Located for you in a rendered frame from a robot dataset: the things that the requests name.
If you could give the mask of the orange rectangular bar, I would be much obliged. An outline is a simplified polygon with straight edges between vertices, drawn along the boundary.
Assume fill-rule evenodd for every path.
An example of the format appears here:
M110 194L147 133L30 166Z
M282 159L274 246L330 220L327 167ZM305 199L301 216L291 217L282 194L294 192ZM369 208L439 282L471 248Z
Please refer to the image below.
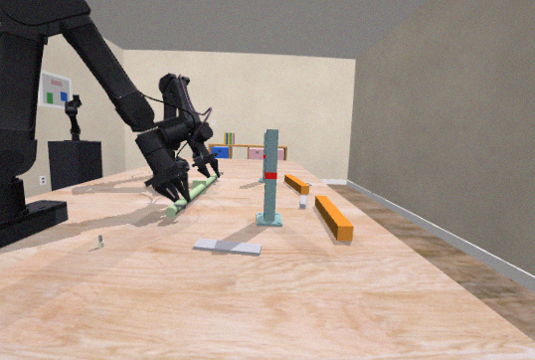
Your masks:
M354 226L326 196L315 196L315 207L337 241L352 241Z
M291 186L300 194L309 194L309 185L305 184L304 182L300 181L292 175L284 175L284 182L286 182L289 186Z

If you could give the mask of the pale green cylindrical rail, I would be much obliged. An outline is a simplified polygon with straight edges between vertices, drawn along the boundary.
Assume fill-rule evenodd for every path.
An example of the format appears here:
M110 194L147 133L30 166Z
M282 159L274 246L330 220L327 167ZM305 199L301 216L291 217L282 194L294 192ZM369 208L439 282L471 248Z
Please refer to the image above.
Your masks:
M215 180L218 179L218 176L213 174L207 180L192 180L192 190L190 191L191 202L200 194L206 194L206 188L209 187ZM168 218L173 218L181 210L184 210L190 202L187 202L183 197L176 201L174 204L169 206L165 210L165 215Z

